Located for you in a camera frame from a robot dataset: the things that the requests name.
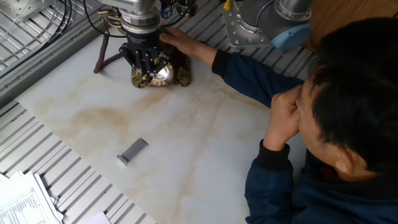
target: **robotic arm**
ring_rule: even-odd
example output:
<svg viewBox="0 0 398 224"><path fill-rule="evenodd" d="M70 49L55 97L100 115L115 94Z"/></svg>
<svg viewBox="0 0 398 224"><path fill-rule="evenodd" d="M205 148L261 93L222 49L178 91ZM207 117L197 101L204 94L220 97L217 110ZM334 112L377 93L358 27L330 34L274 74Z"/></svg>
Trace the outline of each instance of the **robotic arm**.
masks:
<svg viewBox="0 0 398 224"><path fill-rule="evenodd" d="M245 0L224 7L232 47L263 47L269 44L288 51L311 35L308 24L312 0Z"/></svg>
<svg viewBox="0 0 398 224"><path fill-rule="evenodd" d="M196 0L101 0L112 6L100 11L109 24L127 37L119 49L132 67L132 84L146 86L187 86L190 83L189 58L175 47L159 41L162 26L171 26L183 16L193 16ZM307 23L312 0L245 0L224 6L224 17L232 47L262 47L272 44L290 50L311 34ZM162 25L162 17L171 17L176 5L180 19Z"/></svg>

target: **small metal object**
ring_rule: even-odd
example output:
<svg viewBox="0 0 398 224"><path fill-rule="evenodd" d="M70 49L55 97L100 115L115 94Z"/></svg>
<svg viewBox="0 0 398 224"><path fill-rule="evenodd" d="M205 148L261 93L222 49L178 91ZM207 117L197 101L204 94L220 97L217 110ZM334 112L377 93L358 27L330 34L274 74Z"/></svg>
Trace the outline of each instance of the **small metal object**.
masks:
<svg viewBox="0 0 398 224"><path fill-rule="evenodd" d="M135 141L123 154L117 155L124 165L128 165L145 147L148 143L142 138Z"/></svg>

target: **marble table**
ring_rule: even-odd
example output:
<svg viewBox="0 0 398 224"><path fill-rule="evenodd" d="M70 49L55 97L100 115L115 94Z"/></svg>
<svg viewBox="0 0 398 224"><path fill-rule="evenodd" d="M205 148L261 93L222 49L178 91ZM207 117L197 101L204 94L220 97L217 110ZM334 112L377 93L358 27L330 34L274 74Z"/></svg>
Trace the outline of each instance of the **marble table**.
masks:
<svg viewBox="0 0 398 224"><path fill-rule="evenodd" d="M92 41L17 101L157 223L244 223L244 183L270 110L199 61L186 88L134 88L124 59L95 75L101 42ZM122 42L111 39L107 57ZM116 156L138 138L149 145L125 166ZM299 135L289 143L297 179L305 145Z"/></svg>

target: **ear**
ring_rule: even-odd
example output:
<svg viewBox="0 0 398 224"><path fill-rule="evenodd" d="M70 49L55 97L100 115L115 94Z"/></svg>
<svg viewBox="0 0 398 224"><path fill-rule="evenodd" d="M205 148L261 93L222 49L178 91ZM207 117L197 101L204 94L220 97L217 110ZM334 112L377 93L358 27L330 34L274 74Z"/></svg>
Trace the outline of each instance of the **ear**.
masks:
<svg viewBox="0 0 398 224"><path fill-rule="evenodd" d="M335 162L335 168L345 174L352 175L354 173L354 162L347 150L340 147L337 149L337 161Z"/></svg>

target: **man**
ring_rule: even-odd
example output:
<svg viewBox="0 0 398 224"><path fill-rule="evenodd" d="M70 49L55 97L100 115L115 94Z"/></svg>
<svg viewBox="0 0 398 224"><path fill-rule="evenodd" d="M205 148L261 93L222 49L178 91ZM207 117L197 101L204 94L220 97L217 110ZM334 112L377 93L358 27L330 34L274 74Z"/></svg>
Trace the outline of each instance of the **man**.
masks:
<svg viewBox="0 0 398 224"><path fill-rule="evenodd" d="M162 41L271 107L246 181L248 223L398 223L398 20L328 34L305 82L177 29L167 33ZM286 142L298 132L308 151L295 187Z"/></svg>

